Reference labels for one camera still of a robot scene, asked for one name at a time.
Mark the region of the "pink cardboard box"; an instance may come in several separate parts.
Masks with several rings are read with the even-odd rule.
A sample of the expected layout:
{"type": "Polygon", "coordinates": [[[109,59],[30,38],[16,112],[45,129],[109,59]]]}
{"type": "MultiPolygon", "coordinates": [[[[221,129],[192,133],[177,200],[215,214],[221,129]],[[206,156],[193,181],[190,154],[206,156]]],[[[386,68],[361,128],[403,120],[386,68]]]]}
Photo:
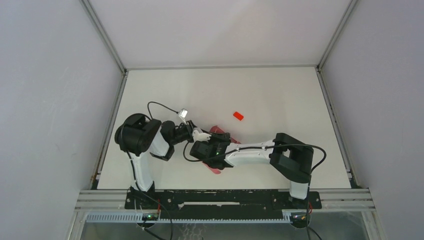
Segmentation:
{"type": "MultiPolygon", "coordinates": [[[[225,134],[226,132],[224,130],[222,130],[218,125],[214,125],[210,128],[209,130],[210,133],[214,133],[214,134],[225,134]]],[[[232,143],[236,143],[236,144],[240,144],[239,141],[235,140],[233,137],[230,137],[230,141],[232,143]]],[[[221,171],[219,169],[216,168],[211,168],[209,167],[206,163],[204,163],[204,165],[215,175],[219,175],[221,174],[221,171]]]]}

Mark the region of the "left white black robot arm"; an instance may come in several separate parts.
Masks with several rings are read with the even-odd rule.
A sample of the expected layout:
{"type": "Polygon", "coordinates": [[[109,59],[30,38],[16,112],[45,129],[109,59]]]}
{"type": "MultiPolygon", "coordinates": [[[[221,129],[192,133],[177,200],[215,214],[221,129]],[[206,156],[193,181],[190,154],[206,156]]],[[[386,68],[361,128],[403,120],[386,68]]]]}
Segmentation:
{"type": "Polygon", "coordinates": [[[154,180],[150,175],[149,156],[169,161],[175,152],[175,145],[187,141],[193,142],[195,125],[192,121],[175,125],[173,121],[160,121],[143,113],[134,113],[127,117],[115,132],[114,141],[130,159],[133,174],[131,187],[140,191],[137,202],[149,209],[156,203],[157,196],[150,189],[154,180]]]}

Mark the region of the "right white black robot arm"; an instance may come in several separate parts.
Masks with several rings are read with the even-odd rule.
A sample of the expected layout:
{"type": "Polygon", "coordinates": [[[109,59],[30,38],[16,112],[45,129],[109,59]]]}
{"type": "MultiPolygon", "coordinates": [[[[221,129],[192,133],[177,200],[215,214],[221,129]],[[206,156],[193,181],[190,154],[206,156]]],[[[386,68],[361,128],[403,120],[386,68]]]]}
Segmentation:
{"type": "Polygon", "coordinates": [[[251,144],[232,142],[228,133],[214,133],[207,141],[195,141],[189,154],[194,161],[218,170],[270,165],[290,181],[289,203],[293,207],[302,208],[309,201],[314,149],[286,133],[251,144]]]}

